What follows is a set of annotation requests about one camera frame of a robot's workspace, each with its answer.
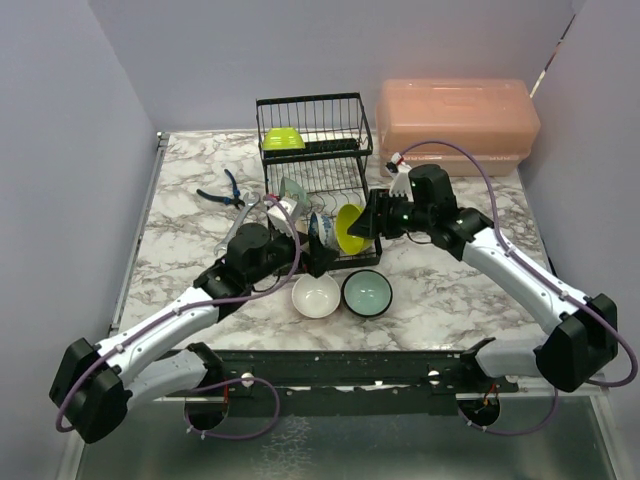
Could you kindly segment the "blue floral bowl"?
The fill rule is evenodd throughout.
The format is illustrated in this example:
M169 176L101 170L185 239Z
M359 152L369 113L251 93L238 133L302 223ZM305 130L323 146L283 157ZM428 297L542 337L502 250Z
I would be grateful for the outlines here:
M324 214L313 212L309 222L309 235L316 236L325 248L338 250L333 220Z

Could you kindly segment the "orange bowl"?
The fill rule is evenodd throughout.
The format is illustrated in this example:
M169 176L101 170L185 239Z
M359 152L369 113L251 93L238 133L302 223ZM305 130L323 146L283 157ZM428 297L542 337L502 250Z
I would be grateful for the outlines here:
M340 287L327 273L319 278L305 274L294 284L291 300L301 315L311 319L325 318L340 304Z

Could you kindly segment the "mint green floral bowl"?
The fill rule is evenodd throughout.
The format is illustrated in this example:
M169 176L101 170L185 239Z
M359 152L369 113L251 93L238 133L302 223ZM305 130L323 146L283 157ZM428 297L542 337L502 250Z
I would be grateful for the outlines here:
M285 197L296 201L304 212L308 212L311 208L311 203L306 190L299 183L289 177L283 176L281 178L279 197Z

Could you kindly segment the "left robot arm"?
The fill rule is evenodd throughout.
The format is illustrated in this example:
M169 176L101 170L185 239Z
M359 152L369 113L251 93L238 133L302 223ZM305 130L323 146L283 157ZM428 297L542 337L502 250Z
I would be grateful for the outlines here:
M129 410L180 392L226 393L253 375L232 375L202 343L171 350L259 299L253 287L286 269L320 276L339 251L334 234L320 228L271 234L247 223L231 237L223 255L178 298L133 328L91 343L80 338L67 347L49 397L57 406L55 427L77 432L86 443L112 433Z

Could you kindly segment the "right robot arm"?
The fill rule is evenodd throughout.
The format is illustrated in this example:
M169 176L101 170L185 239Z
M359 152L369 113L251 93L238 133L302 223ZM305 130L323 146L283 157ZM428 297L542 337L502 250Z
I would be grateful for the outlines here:
M349 234L366 239L427 234L434 246L493 280L544 333L541 338L484 340L474 346L459 367L467 389L481 391L498 377L528 376L573 392L617 356L617 307L608 296L590 297L568 286L512 243L497 238L492 220L475 208L458 206L441 167L421 165L395 179L410 191L371 190Z

